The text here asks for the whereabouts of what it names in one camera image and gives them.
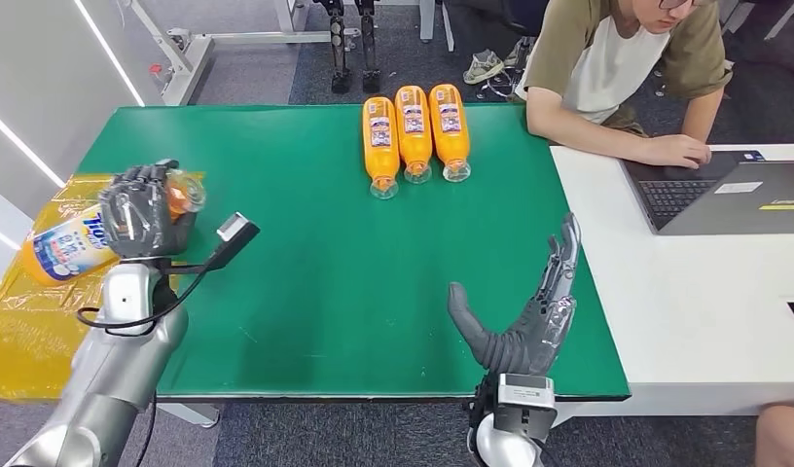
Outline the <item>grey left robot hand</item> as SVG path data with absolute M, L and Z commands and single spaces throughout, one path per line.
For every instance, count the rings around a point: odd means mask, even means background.
M 187 249 L 197 214 L 174 217 L 168 207 L 167 175 L 178 167 L 171 159 L 134 165 L 99 192 L 107 242 L 120 258 L 171 257 Z

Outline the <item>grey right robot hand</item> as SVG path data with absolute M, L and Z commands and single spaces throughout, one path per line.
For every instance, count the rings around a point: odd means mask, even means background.
M 465 288 L 449 284 L 449 316 L 478 364 L 495 374 L 544 376 L 553 366 L 571 327 L 571 296 L 581 249 L 581 229 L 572 212 L 561 222 L 560 238 L 549 237 L 550 254 L 535 293 L 502 333 L 484 327 L 471 311 Z

